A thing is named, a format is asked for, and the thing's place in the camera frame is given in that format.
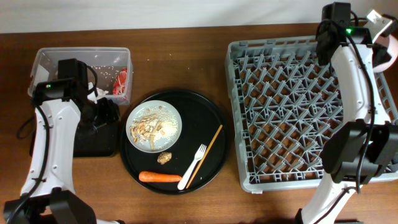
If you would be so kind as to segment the red snack wrapper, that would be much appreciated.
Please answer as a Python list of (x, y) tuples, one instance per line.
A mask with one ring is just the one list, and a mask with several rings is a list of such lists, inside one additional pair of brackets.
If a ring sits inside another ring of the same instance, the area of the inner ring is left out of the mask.
[(126, 88), (127, 68), (123, 68), (116, 76), (113, 84), (113, 95), (121, 95)]

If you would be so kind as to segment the grey plate with food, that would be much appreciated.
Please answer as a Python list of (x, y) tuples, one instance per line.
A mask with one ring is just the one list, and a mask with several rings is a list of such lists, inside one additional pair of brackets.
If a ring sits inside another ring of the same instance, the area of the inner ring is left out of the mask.
[(127, 117), (125, 133), (133, 147), (158, 153), (172, 147), (182, 132), (182, 118), (170, 103), (150, 100), (136, 106)]

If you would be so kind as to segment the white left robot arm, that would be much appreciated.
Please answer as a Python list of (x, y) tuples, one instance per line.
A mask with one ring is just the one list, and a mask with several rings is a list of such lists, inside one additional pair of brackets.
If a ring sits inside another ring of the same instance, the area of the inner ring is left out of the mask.
[(39, 83), (35, 107), (35, 142), (29, 174), (17, 200), (4, 205), (7, 223), (101, 223), (94, 210), (76, 196), (72, 165), (75, 150), (90, 156), (116, 146), (119, 107), (111, 100), (88, 97), (87, 81), (65, 78)]

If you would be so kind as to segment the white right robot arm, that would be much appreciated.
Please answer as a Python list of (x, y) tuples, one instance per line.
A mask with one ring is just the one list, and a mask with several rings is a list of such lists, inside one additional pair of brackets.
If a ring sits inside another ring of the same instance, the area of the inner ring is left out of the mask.
[(334, 68), (343, 125), (322, 150), (325, 175), (298, 223), (334, 223), (354, 193), (379, 177), (397, 154), (397, 125), (385, 111), (373, 72), (373, 38), (364, 27), (322, 24), (317, 55)]

